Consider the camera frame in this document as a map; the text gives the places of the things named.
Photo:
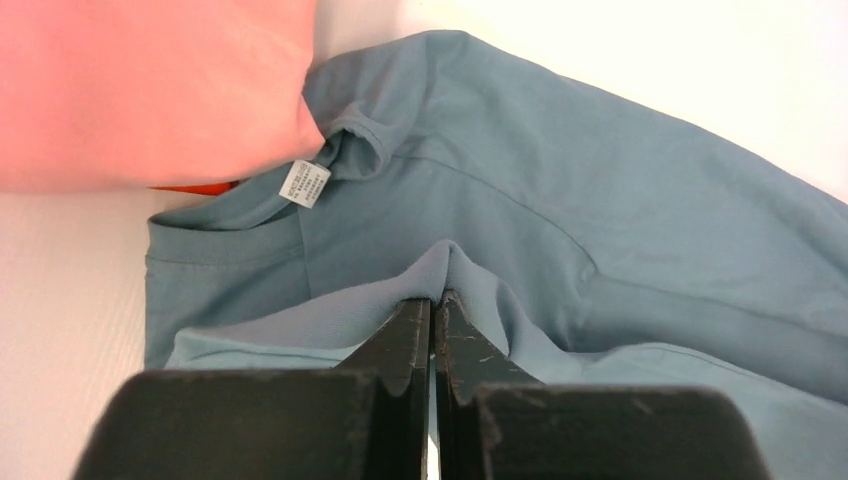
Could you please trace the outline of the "grey blue t shirt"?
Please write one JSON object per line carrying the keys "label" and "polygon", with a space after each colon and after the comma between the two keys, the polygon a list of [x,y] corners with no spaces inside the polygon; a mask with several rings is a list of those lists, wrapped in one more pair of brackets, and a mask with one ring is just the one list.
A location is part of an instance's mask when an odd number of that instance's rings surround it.
{"label": "grey blue t shirt", "polygon": [[847,475],[847,207],[463,32],[337,56],[325,142],[149,221],[150,369],[331,368],[455,291],[549,384],[703,385],[778,479]]}

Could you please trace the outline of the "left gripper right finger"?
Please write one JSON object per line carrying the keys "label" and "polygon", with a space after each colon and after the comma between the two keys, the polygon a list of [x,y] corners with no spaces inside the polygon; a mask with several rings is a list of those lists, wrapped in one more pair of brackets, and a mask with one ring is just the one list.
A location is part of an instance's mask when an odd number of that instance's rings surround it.
{"label": "left gripper right finger", "polygon": [[767,479],[733,402],[701,387],[547,385],[446,292],[434,317],[445,479]]}

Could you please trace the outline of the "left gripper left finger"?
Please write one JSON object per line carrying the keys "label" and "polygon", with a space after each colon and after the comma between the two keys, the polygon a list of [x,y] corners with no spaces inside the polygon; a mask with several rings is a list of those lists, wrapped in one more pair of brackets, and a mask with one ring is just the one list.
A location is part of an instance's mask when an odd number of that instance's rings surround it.
{"label": "left gripper left finger", "polygon": [[157,370],[97,423],[78,479],[423,479],[431,304],[319,370]]}

